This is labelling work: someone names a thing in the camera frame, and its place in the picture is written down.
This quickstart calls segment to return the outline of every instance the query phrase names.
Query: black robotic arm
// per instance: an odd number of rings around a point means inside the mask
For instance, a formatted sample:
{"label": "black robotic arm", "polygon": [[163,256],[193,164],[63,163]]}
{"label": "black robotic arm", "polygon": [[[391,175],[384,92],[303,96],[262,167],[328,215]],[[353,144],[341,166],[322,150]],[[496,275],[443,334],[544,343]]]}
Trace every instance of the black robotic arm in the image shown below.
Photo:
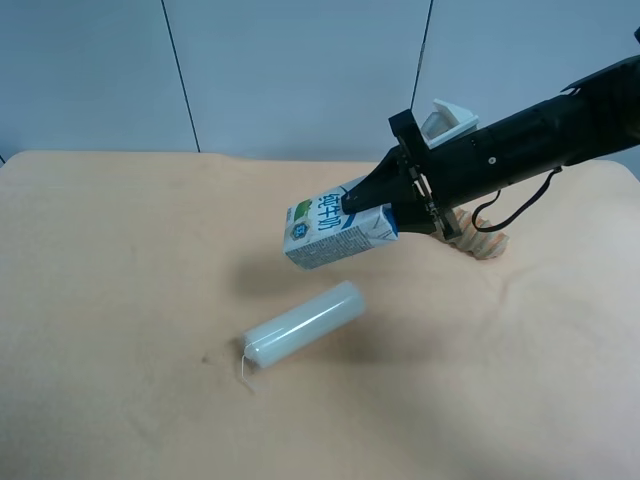
{"label": "black robotic arm", "polygon": [[[640,29],[635,36],[640,43]],[[433,149],[410,110],[391,117],[399,145],[342,197],[343,210],[356,213],[390,203],[400,231],[432,233],[438,226],[449,239],[459,235],[455,206],[640,144],[640,55],[563,92]]]}

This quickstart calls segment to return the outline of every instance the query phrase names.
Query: beige tablecloth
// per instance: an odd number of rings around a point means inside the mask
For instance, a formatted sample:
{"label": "beige tablecloth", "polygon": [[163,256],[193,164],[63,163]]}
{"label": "beige tablecloth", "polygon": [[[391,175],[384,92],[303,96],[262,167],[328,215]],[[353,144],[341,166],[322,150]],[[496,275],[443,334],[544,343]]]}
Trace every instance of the beige tablecloth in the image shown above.
{"label": "beige tablecloth", "polygon": [[[609,162],[566,169],[497,260],[405,234],[297,270],[281,254],[286,207],[372,166],[8,162],[0,478],[637,478],[636,179]],[[342,280],[368,313],[248,391],[234,337]]]}

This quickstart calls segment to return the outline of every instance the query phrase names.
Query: thin wire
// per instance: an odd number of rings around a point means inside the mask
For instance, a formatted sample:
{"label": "thin wire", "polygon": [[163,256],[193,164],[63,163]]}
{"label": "thin wire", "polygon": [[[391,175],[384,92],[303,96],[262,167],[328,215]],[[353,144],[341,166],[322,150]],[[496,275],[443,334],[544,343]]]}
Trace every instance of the thin wire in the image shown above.
{"label": "thin wire", "polygon": [[418,68],[416,69],[416,79],[413,83],[413,93],[411,94],[411,110],[413,110],[413,104],[416,101],[416,92],[418,91],[418,81],[420,80],[420,71],[422,70],[422,60],[424,58],[424,49],[427,45],[427,32],[429,31],[429,24],[431,23],[431,12],[433,12],[433,2],[429,2],[429,12],[427,13],[427,21],[424,25],[424,34],[422,36],[422,46],[420,47],[420,56],[418,57]]}
{"label": "thin wire", "polygon": [[162,12],[164,13],[164,21],[167,24],[167,31],[169,32],[169,40],[171,41],[171,48],[173,49],[173,58],[176,61],[176,67],[178,68],[178,76],[180,77],[180,85],[182,86],[182,95],[184,96],[184,103],[187,105],[187,113],[189,114],[189,122],[191,122],[191,130],[193,131],[193,138],[196,141],[196,148],[200,153],[200,142],[198,142],[198,134],[196,133],[196,125],[193,123],[193,115],[191,114],[191,105],[189,105],[189,97],[187,96],[187,89],[184,86],[184,77],[182,76],[182,68],[180,68],[180,60],[178,60],[178,51],[176,50],[176,44],[173,41],[173,32],[171,31],[171,24],[169,23],[169,15],[167,14],[167,7],[164,4],[164,0],[160,0],[162,4]]}
{"label": "thin wire", "polygon": [[240,376],[242,377],[242,381],[245,383],[245,385],[249,387],[249,390],[251,390],[253,393],[256,393],[256,389],[253,387],[253,385],[251,385],[251,382],[247,380],[247,377],[244,376],[244,360],[246,358],[247,356],[243,354],[242,360],[240,360]]}
{"label": "thin wire", "polygon": [[490,207],[491,205],[496,203],[496,200],[500,198],[500,192],[502,192],[502,190],[498,190],[498,193],[496,194],[496,198],[494,198],[490,202],[479,205],[478,208],[475,209],[475,211],[473,212],[473,215],[471,215],[471,223],[473,224],[473,226],[476,228],[477,231],[482,233],[491,233],[491,232],[497,232],[498,230],[502,230],[503,228],[510,225],[511,222],[513,222],[516,218],[518,218],[522,214],[522,212],[524,212],[527,208],[529,208],[531,205],[533,205],[538,200],[540,200],[542,195],[544,195],[545,192],[549,189],[549,186],[551,185],[551,179],[553,178],[553,176],[560,172],[562,172],[562,167],[554,168],[551,171],[551,173],[549,173],[549,176],[544,181],[540,189],[533,194],[533,197],[531,197],[529,200],[524,202],[524,205],[522,205],[518,210],[516,210],[515,213],[511,215],[509,218],[507,218],[504,222],[499,223],[498,225],[493,225],[491,227],[478,227],[478,225],[476,225],[476,221],[478,220],[478,215],[480,215],[480,212],[485,208]]}

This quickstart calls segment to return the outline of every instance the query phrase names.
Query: white wall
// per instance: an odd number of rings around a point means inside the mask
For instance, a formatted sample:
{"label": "white wall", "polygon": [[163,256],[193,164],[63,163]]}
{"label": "white wall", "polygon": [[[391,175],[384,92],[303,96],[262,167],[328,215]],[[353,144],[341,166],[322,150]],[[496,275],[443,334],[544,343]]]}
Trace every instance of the white wall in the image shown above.
{"label": "white wall", "polygon": [[429,2],[168,0],[203,151],[379,160]]}
{"label": "white wall", "polygon": [[2,0],[0,155],[195,150],[160,7]]}
{"label": "white wall", "polygon": [[[203,151],[373,160],[407,108],[428,0],[166,0]],[[195,151],[160,0],[1,0],[0,155]],[[640,53],[640,1],[435,0],[416,117],[483,125]],[[640,149],[617,158],[640,175]]]}

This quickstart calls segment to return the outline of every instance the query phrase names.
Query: string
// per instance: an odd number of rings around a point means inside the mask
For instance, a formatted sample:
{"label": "string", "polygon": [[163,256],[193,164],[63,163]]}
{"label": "string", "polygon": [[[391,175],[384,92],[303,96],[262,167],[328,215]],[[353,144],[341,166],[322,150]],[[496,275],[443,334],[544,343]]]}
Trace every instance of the string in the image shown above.
{"label": "string", "polygon": [[524,205],[522,205],[518,210],[516,210],[515,213],[511,215],[509,218],[507,218],[504,222],[499,223],[498,225],[493,225],[491,227],[478,227],[478,225],[476,225],[476,220],[478,219],[478,215],[480,214],[480,212],[485,208],[490,207],[491,205],[496,203],[496,200],[500,198],[500,192],[502,192],[502,190],[498,190],[498,193],[496,194],[496,197],[493,200],[487,203],[483,203],[482,205],[478,206],[478,208],[475,209],[475,211],[473,212],[473,215],[471,216],[471,223],[473,224],[473,226],[476,228],[477,231],[482,233],[497,232],[498,230],[502,230],[504,227],[509,226],[511,222],[513,222],[516,218],[520,216],[520,214],[522,214],[522,212],[524,212],[527,208],[529,208],[531,205],[533,205],[538,200],[540,200],[542,195],[544,195],[544,193],[549,189],[549,186],[551,185],[551,178],[555,174],[560,173],[561,171],[562,171],[562,167],[554,168],[551,171],[551,173],[549,173],[549,176],[544,181],[540,189],[533,194],[533,197],[527,200],[524,203]]}

